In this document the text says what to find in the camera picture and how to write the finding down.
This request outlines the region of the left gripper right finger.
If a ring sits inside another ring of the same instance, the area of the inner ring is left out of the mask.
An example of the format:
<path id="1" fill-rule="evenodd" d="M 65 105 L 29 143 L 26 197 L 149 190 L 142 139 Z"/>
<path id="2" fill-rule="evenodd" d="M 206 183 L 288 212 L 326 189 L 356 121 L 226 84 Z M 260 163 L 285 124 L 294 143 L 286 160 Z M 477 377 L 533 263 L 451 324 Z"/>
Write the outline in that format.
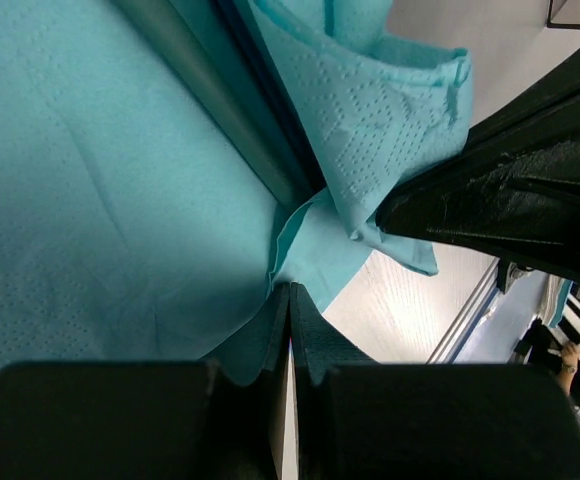
<path id="1" fill-rule="evenodd" d="M 303 479 L 580 479 L 580 425 L 547 373 L 381 364 L 290 287 Z"/>

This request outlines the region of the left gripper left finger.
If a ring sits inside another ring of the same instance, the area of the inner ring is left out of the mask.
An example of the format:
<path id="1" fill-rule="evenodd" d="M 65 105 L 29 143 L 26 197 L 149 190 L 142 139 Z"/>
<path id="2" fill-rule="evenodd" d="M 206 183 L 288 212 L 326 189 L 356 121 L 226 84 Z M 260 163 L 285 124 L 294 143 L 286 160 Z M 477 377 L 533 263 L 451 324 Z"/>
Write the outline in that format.
<path id="1" fill-rule="evenodd" d="M 0 370 L 0 479 L 274 479 L 290 288 L 205 357 Z"/>

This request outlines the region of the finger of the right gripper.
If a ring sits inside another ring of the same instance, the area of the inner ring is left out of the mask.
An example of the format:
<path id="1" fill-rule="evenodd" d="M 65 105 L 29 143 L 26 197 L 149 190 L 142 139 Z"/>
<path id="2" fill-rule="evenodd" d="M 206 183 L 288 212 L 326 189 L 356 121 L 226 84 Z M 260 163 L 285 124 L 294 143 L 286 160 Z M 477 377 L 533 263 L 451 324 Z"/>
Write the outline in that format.
<path id="1" fill-rule="evenodd" d="M 493 106 L 471 127 L 467 147 L 476 147 L 579 89 L 580 30 L 545 29 L 521 60 L 504 70 L 492 93 L 475 98 Z"/>
<path id="2" fill-rule="evenodd" d="M 580 134 L 485 161 L 463 155 L 402 185 L 376 223 L 580 282 Z"/>

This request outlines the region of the blue paper napkin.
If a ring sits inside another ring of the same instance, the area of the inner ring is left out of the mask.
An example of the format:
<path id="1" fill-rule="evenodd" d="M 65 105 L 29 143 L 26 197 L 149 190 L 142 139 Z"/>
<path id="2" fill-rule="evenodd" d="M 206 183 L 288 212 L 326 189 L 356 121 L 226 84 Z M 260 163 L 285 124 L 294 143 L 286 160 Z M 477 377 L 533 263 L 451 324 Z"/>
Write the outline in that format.
<path id="1" fill-rule="evenodd" d="M 284 282 L 325 310 L 379 251 L 432 245 L 379 205 L 459 153 L 464 48 L 390 34 L 387 1 L 237 1 L 325 182 L 285 208 L 109 1 L 0 1 L 0 369 L 196 360 Z"/>

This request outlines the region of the teal spoon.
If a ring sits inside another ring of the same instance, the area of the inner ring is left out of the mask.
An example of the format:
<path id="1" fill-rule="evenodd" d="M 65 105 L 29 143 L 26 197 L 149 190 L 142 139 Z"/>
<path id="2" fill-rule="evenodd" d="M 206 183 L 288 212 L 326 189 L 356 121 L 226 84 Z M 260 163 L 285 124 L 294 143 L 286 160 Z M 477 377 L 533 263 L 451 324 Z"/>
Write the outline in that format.
<path id="1" fill-rule="evenodd" d="M 125 0 L 115 6 L 186 84 L 276 200 L 289 211 L 301 206 L 305 190 L 172 3 Z"/>

